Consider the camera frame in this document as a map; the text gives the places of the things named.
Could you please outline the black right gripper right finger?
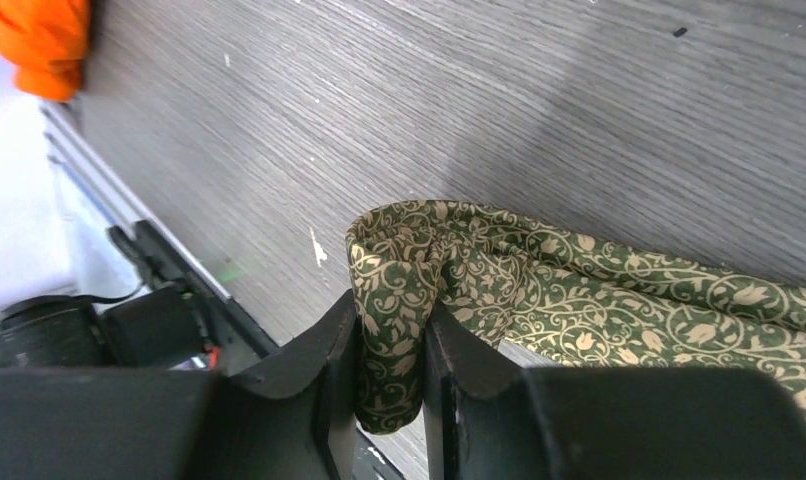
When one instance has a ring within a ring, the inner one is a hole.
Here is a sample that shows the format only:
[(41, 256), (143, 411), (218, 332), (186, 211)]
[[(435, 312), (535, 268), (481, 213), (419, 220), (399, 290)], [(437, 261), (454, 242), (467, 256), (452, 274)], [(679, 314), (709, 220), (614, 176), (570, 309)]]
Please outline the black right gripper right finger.
[(425, 362), (433, 479), (806, 479), (806, 422), (754, 370), (525, 368), (440, 304)]

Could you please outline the green floral patterned tie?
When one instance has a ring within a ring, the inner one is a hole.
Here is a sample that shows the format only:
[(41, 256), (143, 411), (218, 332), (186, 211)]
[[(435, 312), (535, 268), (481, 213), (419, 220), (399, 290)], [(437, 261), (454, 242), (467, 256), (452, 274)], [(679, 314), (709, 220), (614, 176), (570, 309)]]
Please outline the green floral patterned tie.
[(362, 324), (356, 416), (419, 414), (436, 304), (490, 346), (567, 366), (716, 366), (774, 377), (806, 418), (806, 288), (563, 230), (491, 206), (410, 200), (346, 232)]

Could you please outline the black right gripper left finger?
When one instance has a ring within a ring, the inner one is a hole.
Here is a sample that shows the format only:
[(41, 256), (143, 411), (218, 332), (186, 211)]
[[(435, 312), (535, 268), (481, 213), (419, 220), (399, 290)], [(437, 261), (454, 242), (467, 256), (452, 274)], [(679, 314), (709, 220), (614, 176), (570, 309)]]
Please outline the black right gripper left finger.
[(0, 479), (194, 479), (212, 365), (0, 368)]

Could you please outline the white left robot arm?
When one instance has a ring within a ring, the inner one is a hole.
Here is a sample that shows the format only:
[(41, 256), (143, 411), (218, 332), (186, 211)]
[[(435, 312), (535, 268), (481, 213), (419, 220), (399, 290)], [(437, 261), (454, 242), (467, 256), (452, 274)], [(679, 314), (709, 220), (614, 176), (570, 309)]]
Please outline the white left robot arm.
[(174, 285), (141, 296), (39, 296), (0, 311), (0, 368), (172, 368), (212, 347), (207, 309)]

